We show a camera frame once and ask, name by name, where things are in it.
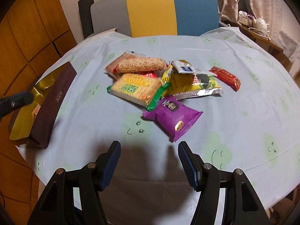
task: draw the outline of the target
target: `gray stripe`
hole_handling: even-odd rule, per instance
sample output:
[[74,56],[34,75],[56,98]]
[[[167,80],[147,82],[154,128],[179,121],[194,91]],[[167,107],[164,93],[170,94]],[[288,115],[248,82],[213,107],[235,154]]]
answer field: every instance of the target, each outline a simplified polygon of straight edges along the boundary
[[132,37],[126,0],[99,0],[91,6],[91,17],[95,34],[117,27]]

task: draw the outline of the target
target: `blue stripe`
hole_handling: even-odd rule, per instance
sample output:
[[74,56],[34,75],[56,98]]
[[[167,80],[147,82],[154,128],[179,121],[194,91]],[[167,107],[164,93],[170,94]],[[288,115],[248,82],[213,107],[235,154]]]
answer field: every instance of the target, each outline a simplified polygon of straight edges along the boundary
[[219,27],[217,0],[174,0],[177,34],[199,36]]

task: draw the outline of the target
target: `silver wrapper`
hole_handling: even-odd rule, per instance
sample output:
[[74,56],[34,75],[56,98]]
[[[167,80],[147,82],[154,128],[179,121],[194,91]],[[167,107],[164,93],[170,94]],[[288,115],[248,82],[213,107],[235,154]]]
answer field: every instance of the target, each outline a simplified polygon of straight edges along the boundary
[[214,88],[214,89],[182,92],[182,93],[178,93],[178,94],[173,95],[173,96],[176,100],[182,100],[182,99],[187,99],[187,98],[195,98],[195,97],[200,97],[200,96],[210,96],[210,95],[221,94],[221,93],[223,93],[222,88]]

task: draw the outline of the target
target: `yellow stripe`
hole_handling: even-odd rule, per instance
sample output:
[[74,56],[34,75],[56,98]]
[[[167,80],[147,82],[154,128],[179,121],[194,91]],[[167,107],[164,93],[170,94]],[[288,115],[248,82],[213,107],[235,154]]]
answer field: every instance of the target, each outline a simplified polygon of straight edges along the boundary
[[126,0],[132,37],[177,35],[174,0]]

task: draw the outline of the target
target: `screw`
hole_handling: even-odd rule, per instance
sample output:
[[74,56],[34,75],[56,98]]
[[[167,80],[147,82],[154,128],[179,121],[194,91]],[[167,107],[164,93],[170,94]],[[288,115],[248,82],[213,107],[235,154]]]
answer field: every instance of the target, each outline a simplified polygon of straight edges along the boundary
[[96,166],[96,164],[95,164],[95,162],[90,162],[89,164],[88,164],[88,168],[95,168],[95,166]]
[[204,164],[203,164],[203,167],[204,167],[205,169],[211,169],[211,168],[212,168],[212,165],[211,165],[210,163],[204,163]]
[[241,169],[236,169],[235,170],[235,172],[236,172],[236,174],[238,174],[238,175],[242,175],[244,172],[243,172],[243,170],[241,170]]
[[64,172],[64,169],[63,168],[58,168],[57,170],[56,170],[56,173],[57,174],[62,174]]

